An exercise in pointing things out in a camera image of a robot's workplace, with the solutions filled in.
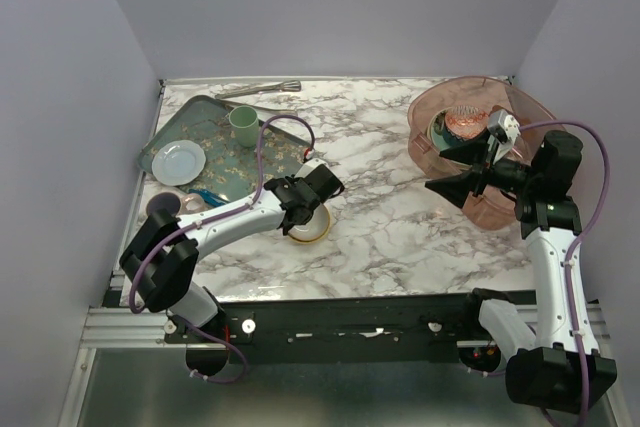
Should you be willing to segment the yellow blue patterned bowl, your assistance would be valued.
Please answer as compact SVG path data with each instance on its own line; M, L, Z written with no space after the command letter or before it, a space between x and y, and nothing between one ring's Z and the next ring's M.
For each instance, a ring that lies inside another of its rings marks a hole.
M330 227L330 211L327 206L320 205L306 224L292 227L288 236L300 243L313 243L326 235Z

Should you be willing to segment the red patterned bowl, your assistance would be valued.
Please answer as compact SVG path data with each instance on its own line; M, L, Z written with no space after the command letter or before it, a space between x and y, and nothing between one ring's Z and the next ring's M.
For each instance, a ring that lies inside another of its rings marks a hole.
M444 116L446 132L459 140L469 140L481 134L488 124L489 114L475 106L458 105Z

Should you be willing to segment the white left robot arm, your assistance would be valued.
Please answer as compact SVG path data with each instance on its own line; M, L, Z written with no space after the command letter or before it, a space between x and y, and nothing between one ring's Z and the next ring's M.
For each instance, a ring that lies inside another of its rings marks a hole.
M254 234L279 230L286 235L308 224L320 206L343 191L344 184L320 162L296 176L262 182L255 193L205 212L152 213L119 259L131 282L131 312L168 311L197 340L214 340L221 332L222 308L193 281L198 261Z

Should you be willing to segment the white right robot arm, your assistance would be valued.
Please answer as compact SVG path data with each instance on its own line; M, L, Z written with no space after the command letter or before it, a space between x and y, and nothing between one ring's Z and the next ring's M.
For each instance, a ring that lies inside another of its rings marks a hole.
M483 131L440 153L466 171L425 186L457 207L486 187L514 197L533 265L537 323L529 327L504 295L476 291L477 304L461 312L460 326L471 338L489 333L496 342L512 402L584 418L616 381L617 368L600 352L582 288L580 243L586 230L568 191L583 144L566 131L550 130L527 164L501 157L509 148L506 137Z

